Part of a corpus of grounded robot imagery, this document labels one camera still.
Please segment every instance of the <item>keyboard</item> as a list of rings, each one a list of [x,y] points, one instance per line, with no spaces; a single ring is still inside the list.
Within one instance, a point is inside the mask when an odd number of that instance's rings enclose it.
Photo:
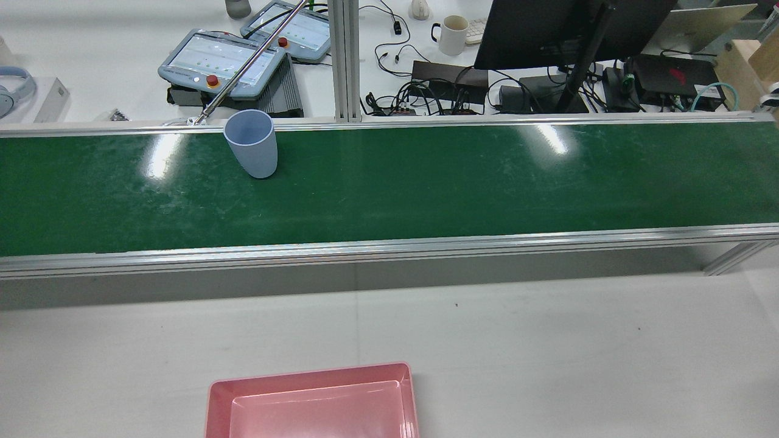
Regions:
[[[486,18],[473,19],[468,22],[468,30],[465,33],[465,44],[481,43],[481,36],[485,32]]]

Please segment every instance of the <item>teal cable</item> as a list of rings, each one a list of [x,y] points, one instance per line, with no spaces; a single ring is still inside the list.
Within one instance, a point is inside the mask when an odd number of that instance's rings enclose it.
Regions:
[[[695,111],[695,106],[698,105],[698,100],[703,96],[703,93],[706,93],[711,87],[716,87],[717,85],[719,85],[721,87],[727,87],[727,88],[730,89],[730,91],[733,92],[733,97],[734,97],[733,98],[733,109],[731,109],[731,111],[738,111],[738,91],[736,91],[735,88],[733,88],[733,86],[731,84],[729,84],[729,83],[715,82],[715,83],[712,83],[711,85],[708,85],[705,88],[703,88],[698,93],[698,95],[695,96],[695,100],[693,101],[692,106],[689,107],[689,112],[694,112]]]

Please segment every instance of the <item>metal leg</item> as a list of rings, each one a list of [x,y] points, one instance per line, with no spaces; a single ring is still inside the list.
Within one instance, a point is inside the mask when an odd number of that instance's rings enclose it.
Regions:
[[[703,273],[709,276],[724,274],[727,270],[731,269],[735,265],[743,262],[744,260],[747,260],[749,257],[754,256],[765,248],[775,245],[776,243],[777,241],[774,240],[739,243],[733,249],[717,257],[715,261],[704,267]]]
[[[337,122],[360,122],[360,38],[358,0],[329,0],[333,91]]]

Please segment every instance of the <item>pink plastic tray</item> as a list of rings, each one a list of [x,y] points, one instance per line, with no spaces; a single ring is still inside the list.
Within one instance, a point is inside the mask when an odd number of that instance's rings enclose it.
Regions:
[[[418,438],[406,363],[220,380],[206,438]]]

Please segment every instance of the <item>white headphones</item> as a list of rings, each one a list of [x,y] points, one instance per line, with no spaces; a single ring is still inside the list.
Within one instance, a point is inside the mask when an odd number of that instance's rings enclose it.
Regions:
[[[11,112],[16,102],[35,92],[35,81],[30,73],[19,67],[0,67],[0,76],[18,76],[24,79],[21,87],[14,91],[0,85],[0,118]]]

